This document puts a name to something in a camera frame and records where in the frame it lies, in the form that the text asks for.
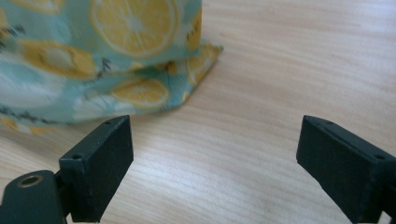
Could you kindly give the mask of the lemon print fabric bag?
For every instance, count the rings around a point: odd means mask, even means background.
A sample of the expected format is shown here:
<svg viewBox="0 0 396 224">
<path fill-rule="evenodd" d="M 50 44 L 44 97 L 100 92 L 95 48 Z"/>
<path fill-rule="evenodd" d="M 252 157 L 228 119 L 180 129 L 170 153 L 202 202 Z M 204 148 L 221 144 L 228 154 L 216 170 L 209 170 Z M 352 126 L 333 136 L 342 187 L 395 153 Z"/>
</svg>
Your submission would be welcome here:
<svg viewBox="0 0 396 224">
<path fill-rule="evenodd" d="M 182 105 L 223 48 L 202 0 L 0 0 L 0 128 L 55 127 Z"/>
</svg>

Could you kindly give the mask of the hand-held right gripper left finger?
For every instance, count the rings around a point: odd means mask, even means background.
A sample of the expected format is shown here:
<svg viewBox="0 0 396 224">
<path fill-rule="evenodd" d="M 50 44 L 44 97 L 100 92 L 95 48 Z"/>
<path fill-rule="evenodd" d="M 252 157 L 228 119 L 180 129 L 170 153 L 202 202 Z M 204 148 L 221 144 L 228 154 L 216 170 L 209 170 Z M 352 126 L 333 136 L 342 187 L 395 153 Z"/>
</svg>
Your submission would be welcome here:
<svg viewBox="0 0 396 224">
<path fill-rule="evenodd" d="M 75 222 L 98 222 L 134 160 L 128 115 L 109 119 L 60 159 L 59 178 Z"/>
</svg>

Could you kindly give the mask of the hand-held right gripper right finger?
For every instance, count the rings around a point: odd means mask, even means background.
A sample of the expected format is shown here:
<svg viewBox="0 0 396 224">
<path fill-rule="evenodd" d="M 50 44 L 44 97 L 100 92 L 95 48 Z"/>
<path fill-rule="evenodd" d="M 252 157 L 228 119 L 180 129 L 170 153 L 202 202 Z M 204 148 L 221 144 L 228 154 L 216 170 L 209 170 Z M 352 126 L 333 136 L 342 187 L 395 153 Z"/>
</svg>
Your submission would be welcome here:
<svg viewBox="0 0 396 224">
<path fill-rule="evenodd" d="M 336 123 L 305 115 L 296 160 L 352 223 L 396 224 L 396 157 Z"/>
</svg>

